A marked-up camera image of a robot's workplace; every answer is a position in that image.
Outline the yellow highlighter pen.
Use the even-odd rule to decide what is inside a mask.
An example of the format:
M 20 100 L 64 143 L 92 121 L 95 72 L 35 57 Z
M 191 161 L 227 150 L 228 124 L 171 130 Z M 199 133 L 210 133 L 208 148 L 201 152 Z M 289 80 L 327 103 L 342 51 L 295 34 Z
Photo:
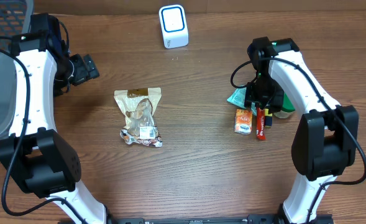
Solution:
M 273 115 L 270 113 L 265 113 L 265 126 L 272 127 L 273 124 Z

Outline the teal plastic packet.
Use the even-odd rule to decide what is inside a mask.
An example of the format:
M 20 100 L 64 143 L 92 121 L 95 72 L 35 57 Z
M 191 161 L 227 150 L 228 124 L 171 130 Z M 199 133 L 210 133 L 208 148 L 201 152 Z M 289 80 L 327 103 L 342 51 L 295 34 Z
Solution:
M 256 107 L 253 103 L 250 106 L 245 105 L 246 88 L 236 88 L 235 92 L 227 99 L 227 102 L 238 106 L 241 109 L 251 110 L 254 116 L 257 115 Z

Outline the green lid jar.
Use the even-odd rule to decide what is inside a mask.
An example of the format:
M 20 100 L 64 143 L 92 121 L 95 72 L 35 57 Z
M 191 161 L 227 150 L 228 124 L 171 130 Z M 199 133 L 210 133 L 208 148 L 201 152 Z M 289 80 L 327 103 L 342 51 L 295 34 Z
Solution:
M 272 112 L 277 118 L 286 119 L 295 112 L 295 107 L 286 94 L 277 94 L 273 99 Z

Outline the red snack stick packet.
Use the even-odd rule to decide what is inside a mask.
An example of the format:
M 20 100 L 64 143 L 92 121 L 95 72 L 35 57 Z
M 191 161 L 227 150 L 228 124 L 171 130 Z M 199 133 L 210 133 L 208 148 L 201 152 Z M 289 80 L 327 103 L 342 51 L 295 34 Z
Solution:
M 256 129 L 256 135 L 257 139 L 259 140 L 266 140 L 265 134 L 264 134 L 264 126 L 265 126 L 265 111 L 257 108 L 257 129 Z

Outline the orange small snack box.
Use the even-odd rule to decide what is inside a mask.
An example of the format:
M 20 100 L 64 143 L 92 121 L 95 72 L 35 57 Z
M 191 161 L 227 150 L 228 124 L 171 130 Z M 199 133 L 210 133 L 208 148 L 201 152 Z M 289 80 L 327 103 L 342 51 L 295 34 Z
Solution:
M 248 135 L 252 132 L 252 112 L 236 109 L 234 132 Z

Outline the beige snack pouch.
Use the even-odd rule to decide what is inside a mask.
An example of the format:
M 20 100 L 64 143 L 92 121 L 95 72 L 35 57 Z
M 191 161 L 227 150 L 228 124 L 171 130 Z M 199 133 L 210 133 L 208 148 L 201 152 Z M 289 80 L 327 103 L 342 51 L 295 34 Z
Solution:
M 159 87 L 115 90 L 114 99 L 125 117 L 123 129 L 140 139 L 154 139 L 155 135 L 151 131 L 157 125 L 153 116 L 161 97 L 162 90 Z

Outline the grey plastic mesh basket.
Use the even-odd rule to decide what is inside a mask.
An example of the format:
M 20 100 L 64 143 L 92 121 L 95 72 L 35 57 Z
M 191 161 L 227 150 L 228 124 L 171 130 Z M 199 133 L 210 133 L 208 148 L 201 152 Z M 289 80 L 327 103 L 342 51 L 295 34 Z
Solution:
M 0 36 L 26 33 L 33 0 L 0 0 Z M 0 53 L 0 140 L 7 138 L 16 105 L 16 70 L 13 59 Z

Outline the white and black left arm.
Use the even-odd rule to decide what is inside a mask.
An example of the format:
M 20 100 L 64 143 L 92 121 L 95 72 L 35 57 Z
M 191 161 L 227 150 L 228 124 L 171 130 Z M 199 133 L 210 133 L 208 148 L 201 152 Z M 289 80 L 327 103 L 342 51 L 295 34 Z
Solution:
M 53 99 L 99 76 L 89 55 L 71 55 L 65 25 L 47 13 L 30 18 L 30 31 L 11 39 L 16 107 L 9 135 L 0 140 L 0 162 L 13 180 L 42 204 L 55 203 L 74 223 L 111 223 L 105 205 L 81 179 L 76 151 L 57 133 Z

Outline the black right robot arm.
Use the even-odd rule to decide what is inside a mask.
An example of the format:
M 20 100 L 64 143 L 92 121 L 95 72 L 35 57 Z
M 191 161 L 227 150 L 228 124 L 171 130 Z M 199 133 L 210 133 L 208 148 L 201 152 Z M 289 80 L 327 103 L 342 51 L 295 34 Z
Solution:
M 280 205 L 275 223 L 332 223 L 316 211 L 330 185 L 355 161 L 359 148 L 359 115 L 342 106 L 309 71 L 292 39 L 254 39 L 248 46 L 256 75 L 248 82 L 244 105 L 282 110 L 284 98 L 300 117 L 291 147 L 297 175 L 288 198 Z

